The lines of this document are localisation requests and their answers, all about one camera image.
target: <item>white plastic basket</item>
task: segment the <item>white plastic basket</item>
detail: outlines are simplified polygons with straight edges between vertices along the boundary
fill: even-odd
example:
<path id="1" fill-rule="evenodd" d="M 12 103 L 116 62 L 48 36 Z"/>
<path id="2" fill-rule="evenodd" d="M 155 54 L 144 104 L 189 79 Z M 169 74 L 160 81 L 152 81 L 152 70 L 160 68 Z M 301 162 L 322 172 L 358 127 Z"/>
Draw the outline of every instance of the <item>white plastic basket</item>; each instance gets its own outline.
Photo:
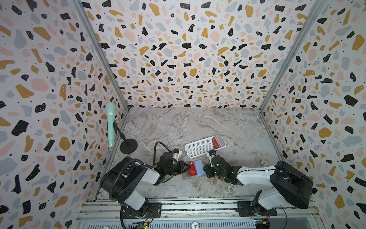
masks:
<path id="1" fill-rule="evenodd" d="M 223 145 L 218 149 L 225 148 L 226 142 L 224 141 L 223 137 L 221 135 L 216 135 L 216 136 L 217 136 L 217 143 L 219 144 L 219 146 Z M 187 155 L 190 158 L 196 158 L 198 156 L 205 155 L 208 151 L 214 149 L 214 146 L 212 143 L 212 139 L 214 137 L 215 136 L 212 136 L 212 137 L 208 137 L 205 139 L 201 139 L 201 140 L 186 144 Z"/>

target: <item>black cable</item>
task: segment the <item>black cable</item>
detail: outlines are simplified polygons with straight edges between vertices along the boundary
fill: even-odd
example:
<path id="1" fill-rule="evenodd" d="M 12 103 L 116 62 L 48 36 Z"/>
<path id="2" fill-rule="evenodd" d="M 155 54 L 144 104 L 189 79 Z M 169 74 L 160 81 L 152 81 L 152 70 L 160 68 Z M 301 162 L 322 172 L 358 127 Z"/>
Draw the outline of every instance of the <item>black cable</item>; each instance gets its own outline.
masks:
<path id="1" fill-rule="evenodd" d="M 149 212 L 147 211 L 147 218 L 144 220 L 144 221 L 142 221 L 142 222 L 134 222 L 134 223 L 132 223 L 132 224 L 143 224 L 143 223 L 145 223 L 148 219 L 149 219 L 149 216 L 150 216 L 150 214 L 149 214 Z"/>
<path id="2" fill-rule="evenodd" d="M 171 152 L 170 151 L 170 149 L 164 144 L 164 143 L 162 143 L 162 142 L 160 142 L 160 141 L 157 141 L 156 143 L 155 143 L 155 145 L 154 145 L 154 158 L 153 158 L 153 165 L 155 166 L 155 156 L 156 156 L 156 146 L 158 145 L 158 144 L 161 144 L 162 146 L 164 146 L 167 150 L 168 150 L 168 152 Z"/>
<path id="3" fill-rule="evenodd" d="M 171 176 L 169 179 L 167 179 L 166 181 L 163 181 L 161 184 L 164 184 L 165 182 L 167 182 L 168 180 L 172 179 L 175 175 Z"/>
<path id="4" fill-rule="evenodd" d="M 286 215 L 286 224 L 285 226 L 283 227 L 283 229 L 285 229 L 285 227 L 287 226 L 287 214 L 286 214 L 286 211 L 283 209 L 283 207 L 280 205 L 280 207 L 282 208 L 282 210 L 285 212 L 285 215 Z"/>
<path id="5" fill-rule="evenodd" d="M 126 226 L 123 223 L 123 210 L 122 210 L 122 206 L 121 206 L 121 211 L 119 212 L 119 218 L 121 220 L 122 228 L 123 229 L 127 229 Z"/>
<path id="6" fill-rule="evenodd" d="M 149 209 L 150 211 L 151 211 L 151 215 L 153 216 L 152 218 L 151 218 L 151 221 L 149 222 L 149 224 L 151 223 L 151 222 L 153 222 L 153 220 L 154 220 L 154 213 L 153 213 L 153 210 L 151 210 L 151 209 Z"/>

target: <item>gray marble surface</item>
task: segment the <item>gray marble surface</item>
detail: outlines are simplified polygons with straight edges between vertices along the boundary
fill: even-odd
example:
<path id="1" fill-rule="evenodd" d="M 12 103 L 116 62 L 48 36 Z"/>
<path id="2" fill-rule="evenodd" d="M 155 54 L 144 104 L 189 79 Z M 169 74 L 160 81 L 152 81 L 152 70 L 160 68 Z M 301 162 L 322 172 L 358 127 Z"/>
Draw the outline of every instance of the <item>gray marble surface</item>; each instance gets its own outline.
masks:
<path id="1" fill-rule="evenodd" d="M 227 146 L 217 151 L 231 165 L 262 167 L 261 161 L 275 165 L 278 156 L 255 108 L 132 108 L 124 129 L 126 138 L 138 142 L 138 148 L 130 154 L 147 164 L 153 163 L 154 144 L 163 142 L 170 149 L 183 151 L 180 160 L 192 161 L 203 159 L 204 165 L 209 160 L 206 156 L 190 159 L 185 152 L 185 145 L 193 141 L 220 134 Z M 158 145 L 156 161 L 165 152 Z M 112 166 L 118 164 L 126 155 L 117 151 Z M 230 185 L 217 177 L 200 176 L 184 180 L 175 176 L 165 184 L 153 186 L 140 183 L 137 191 L 143 196 L 153 197 L 189 197 L 189 196 L 233 196 L 255 195 L 258 190 L 268 189 L 263 185 Z M 98 199 L 108 199 L 108 194 L 100 190 Z"/>

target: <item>black cable sleeve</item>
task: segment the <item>black cable sleeve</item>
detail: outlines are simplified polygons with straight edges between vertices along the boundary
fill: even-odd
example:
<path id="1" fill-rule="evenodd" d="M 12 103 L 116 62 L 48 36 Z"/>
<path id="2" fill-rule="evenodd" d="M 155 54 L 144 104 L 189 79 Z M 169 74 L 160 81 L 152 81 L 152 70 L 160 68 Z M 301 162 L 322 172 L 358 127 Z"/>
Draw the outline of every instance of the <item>black cable sleeve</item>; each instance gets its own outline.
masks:
<path id="1" fill-rule="evenodd" d="M 119 218 L 120 218 L 120 220 L 121 220 L 122 228 L 123 228 L 123 229 L 127 229 L 127 228 L 126 228 L 126 226 L 125 226 L 125 225 L 124 225 L 124 223 L 123 223 L 123 211 L 122 211 L 122 206 L 121 206 L 121 210 L 120 210 L 120 212 L 119 212 Z"/>
<path id="2" fill-rule="evenodd" d="M 283 209 L 283 207 L 280 205 L 280 207 L 282 208 L 282 210 L 285 212 L 285 215 L 286 215 L 286 224 L 285 226 L 283 227 L 283 229 L 285 229 L 285 227 L 287 226 L 287 214 L 286 214 L 286 211 Z"/>
<path id="3" fill-rule="evenodd" d="M 112 184 L 112 186 L 111 186 L 111 189 L 110 189 L 110 191 L 109 191 L 109 199 L 110 200 L 117 200 L 117 199 L 113 199 L 113 191 L 114 191 L 114 189 L 115 189 L 115 187 L 116 187 L 116 184 L 117 184 L 117 182 L 118 182 L 118 180 L 119 180 L 119 178 L 121 177 L 121 175 L 124 173 L 124 171 L 126 170 L 126 168 L 129 166 L 129 165 L 131 165 L 132 163 L 135 163 L 135 162 L 138 162 L 138 163 L 140 163 L 141 165 L 144 165 L 144 166 L 146 166 L 146 167 L 149 167 L 149 168 L 153 168 L 152 166 L 150 166 L 150 165 L 147 165 L 147 164 L 145 164 L 145 163 L 143 163 L 141 160 L 139 160 L 139 159 L 132 159 L 132 160 L 130 160 L 129 162 L 127 162 L 123 167 L 122 167 L 122 169 L 118 172 L 118 174 L 117 174 L 117 176 L 116 176 L 116 179 L 113 181 L 113 184 Z"/>

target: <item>red card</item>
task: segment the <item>red card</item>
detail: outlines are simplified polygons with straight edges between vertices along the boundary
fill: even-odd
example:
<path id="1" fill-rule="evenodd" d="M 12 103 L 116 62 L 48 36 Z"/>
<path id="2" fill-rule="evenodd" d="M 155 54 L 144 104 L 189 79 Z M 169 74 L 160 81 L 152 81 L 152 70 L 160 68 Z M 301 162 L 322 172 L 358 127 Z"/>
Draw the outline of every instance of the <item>red card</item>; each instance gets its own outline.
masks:
<path id="1" fill-rule="evenodd" d="M 191 166 L 191 168 L 189 169 L 189 176 L 190 177 L 194 177 L 197 175 L 197 170 L 196 170 L 196 165 L 194 162 L 188 162 L 188 165 Z"/>

